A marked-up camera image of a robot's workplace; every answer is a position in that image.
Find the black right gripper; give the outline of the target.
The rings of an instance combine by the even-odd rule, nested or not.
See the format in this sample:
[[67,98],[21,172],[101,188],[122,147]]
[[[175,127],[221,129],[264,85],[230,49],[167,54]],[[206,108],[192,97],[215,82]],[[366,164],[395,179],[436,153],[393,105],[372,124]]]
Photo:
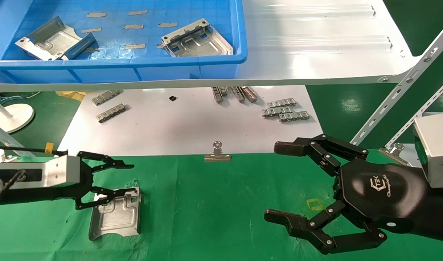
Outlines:
[[[274,153],[308,156],[329,176],[338,176],[336,196],[339,200],[310,220],[273,209],[267,209],[263,215],[267,222],[283,225],[289,236],[308,241],[321,254],[377,248],[387,239],[379,228],[394,233],[417,230],[421,221],[419,212],[429,191],[421,169],[367,162],[366,149],[326,134],[298,137],[293,142],[277,141]],[[349,162],[341,167],[334,155]],[[341,213],[364,232],[335,237],[325,233],[324,227]]]

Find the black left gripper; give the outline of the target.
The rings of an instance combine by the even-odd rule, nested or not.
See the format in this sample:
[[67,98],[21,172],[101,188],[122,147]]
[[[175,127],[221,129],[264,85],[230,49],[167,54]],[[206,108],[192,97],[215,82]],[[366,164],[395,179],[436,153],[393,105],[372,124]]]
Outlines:
[[[91,167],[83,159],[103,162]],[[132,169],[135,165],[108,155],[80,151],[77,157],[61,156],[47,162],[0,162],[0,205],[33,203],[45,200],[73,199],[76,210],[110,203],[136,188],[111,190],[93,186],[93,175],[108,170]],[[99,200],[83,203],[89,192],[105,195]]]

